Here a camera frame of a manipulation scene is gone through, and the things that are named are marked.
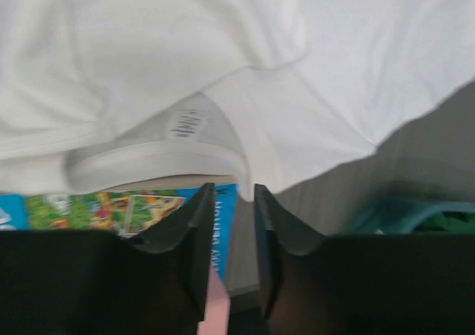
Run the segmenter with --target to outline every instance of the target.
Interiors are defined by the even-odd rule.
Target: teal basket
[[[345,233],[408,234],[422,222],[441,212],[475,213],[475,203],[421,201],[388,196],[378,199],[360,212]]]

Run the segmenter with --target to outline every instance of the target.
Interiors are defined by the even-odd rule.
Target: clothing tag
[[[176,111],[170,116],[167,138],[196,140],[206,127],[208,116],[196,110]]]

